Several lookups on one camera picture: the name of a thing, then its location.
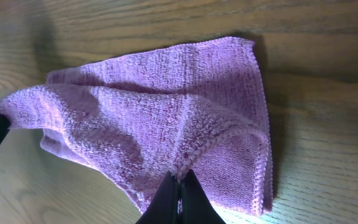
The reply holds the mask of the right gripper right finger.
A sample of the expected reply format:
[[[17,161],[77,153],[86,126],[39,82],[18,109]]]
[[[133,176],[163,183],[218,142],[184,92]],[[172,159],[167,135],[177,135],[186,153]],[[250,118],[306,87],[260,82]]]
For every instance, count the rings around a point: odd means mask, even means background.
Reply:
[[[189,170],[180,184],[181,224],[225,224],[210,204],[193,170]]]

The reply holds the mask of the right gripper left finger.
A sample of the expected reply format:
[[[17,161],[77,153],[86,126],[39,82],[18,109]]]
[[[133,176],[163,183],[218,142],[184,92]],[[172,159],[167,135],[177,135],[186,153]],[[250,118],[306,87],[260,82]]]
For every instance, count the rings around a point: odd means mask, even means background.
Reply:
[[[167,172],[149,207],[135,224],[177,224],[179,184]]]

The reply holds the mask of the purple microfiber cloth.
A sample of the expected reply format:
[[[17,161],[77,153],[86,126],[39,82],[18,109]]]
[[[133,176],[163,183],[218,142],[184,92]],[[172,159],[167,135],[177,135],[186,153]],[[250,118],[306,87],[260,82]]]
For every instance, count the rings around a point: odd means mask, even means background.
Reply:
[[[259,216],[272,209],[272,150],[253,46],[223,37],[57,70],[2,98],[0,114],[141,212],[167,172],[193,170],[214,206]]]

